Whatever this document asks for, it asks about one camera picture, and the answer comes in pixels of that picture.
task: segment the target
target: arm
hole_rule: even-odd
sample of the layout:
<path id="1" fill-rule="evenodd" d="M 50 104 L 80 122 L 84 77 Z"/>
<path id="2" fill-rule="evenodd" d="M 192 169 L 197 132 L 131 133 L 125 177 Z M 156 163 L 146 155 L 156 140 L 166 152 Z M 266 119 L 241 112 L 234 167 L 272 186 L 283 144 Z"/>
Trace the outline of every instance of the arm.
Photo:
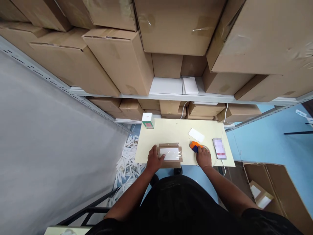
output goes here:
<path id="1" fill-rule="evenodd" d="M 229 212 L 241 216 L 248 208 L 259 209 L 244 192 L 212 167 L 211 154 L 205 148 L 198 147 L 196 158 Z"/>
<path id="2" fill-rule="evenodd" d="M 113 205 L 104 219 L 113 218 L 118 221 L 126 220 L 131 212 L 137 208 L 144 193 L 157 170 L 161 167 L 165 155 L 159 159 L 157 146 L 154 145 L 149 151 L 146 169 L 136 181 L 123 193 L 120 199 Z"/>

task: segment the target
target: green and white box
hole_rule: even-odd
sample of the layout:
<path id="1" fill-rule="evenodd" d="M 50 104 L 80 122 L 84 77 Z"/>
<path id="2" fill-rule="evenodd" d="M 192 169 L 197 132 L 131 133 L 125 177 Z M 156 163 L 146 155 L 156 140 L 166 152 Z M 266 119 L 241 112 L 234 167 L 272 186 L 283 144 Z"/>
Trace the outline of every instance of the green and white box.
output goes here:
<path id="1" fill-rule="evenodd" d="M 142 123 L 147 129 L 154 129 L 154 118 L 152 117 L 152 113 L 143 113 L 142 115 Z"/>

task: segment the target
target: black shoe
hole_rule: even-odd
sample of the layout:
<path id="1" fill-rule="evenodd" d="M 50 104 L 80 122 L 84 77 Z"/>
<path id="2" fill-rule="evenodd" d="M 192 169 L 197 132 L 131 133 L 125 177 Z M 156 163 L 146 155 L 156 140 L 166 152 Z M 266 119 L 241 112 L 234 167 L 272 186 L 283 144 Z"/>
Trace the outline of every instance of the black shoe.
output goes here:
<path id="1" fill-rule="evenodd" d="M 183 168 L 175 168 L 174 169 L 174 175 L 182 175 L 183 174 Z"/>
<path id="2" fill-rule="evenodd" d="M 153 187 L 153 185 L 155 185 L 158 181 L 159 181 L 159 177 L 156 174 L 154 174 L 154 176 L 152 177 L 150 181 L 151 187 Z"/>

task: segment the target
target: shelf rack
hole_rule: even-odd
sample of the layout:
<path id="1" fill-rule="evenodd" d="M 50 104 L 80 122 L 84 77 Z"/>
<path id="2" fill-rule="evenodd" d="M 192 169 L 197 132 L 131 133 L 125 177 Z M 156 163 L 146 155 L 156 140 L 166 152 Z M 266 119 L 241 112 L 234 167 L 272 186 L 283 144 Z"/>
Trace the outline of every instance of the shelf rack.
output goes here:
<path id="1" fill-rule="evenodd" d="M 93 97 L 109 97 L 104 95 L 96 95 L 96 94 L 89 94 L 86 93 L 80 87 L 69 87 L 67 84 L 62 82 L 44 67 L 39 65 L 35 62 L 32 58 L 27 56 L 21 50 L 16 48 L 10 42 L 5 40 L 3 37 L 0 36 L 0 50 L 8 55 L 9 57 L 13 58 L 30 71 L 41 77 L 42 79 L 46 80 L 50 84 L 56 86 L 66 94 L 70 95 L 74 99 L 78 100 L 80 103 L 84 104 L 88 108 L 92 109 L 105 119 L 113 122 L 118 127 L 122 128 L 123 130 L 131 133 L 131 131 L 125 127 L 123 124 L 140 124 L 141 121 L 134 121 L 130 119 L 114 119 L 103 110 L 98 108 L 96 105 L 91 103 L 86 97 L 93 96 Z M 235 99 L 233 95 L 219 95 L 219 94 L 211 94 L 205 93 L 202 79 L 200 77 L 196 78 L 197 87 L 199 93 L 197 95 L 187 95 L 184 94 L 183 91 L 183 83 L 182 78 L 180 79 L 173 79 L 173 78 L 159 78 L 155 77 L 153 79 L 151 89 L 148 96 L 139 96 L 139 95 L 126 95 L 121 94 L 121 98 L 133 98 L 133 99 L 154 99 L 154 100 L 177 100 L 177 101 L 192 101 L 192 102 L 211 102 L 211 103 L 241 103 L 241 104 L 261 104 L 261 105 L 273 105 L 275 108 L 255 117 L 248 121 L 242 122 L 237 124 L 236 126 L 229 126 L 229 129 L 226 131 L 237 129 L 241 126 L 247 125 L 274 113 L 277 113 L 281 110 L 286 108 L 295 106 L 297 104 L 303 103 L 305 101 L 313 99 L 313 91 L 300 96 L 298 98 L 284 98 L 279 97 L 274 99 L 270 102 L 253 102 L 253 101 L 238 101 Z"/>

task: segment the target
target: mobile phone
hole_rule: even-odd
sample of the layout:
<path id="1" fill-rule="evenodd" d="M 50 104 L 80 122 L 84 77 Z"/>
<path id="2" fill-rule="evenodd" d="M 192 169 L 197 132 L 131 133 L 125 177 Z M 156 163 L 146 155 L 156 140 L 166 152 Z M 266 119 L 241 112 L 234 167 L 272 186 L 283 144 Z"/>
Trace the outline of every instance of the mobile phone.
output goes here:
<path id="1" fill-rule="evenodd" d="M 225 153 L 224 145 L 221 138 L 213 138 L 213 145 L 217 159 L 226 160 L 227 156 Z"/>

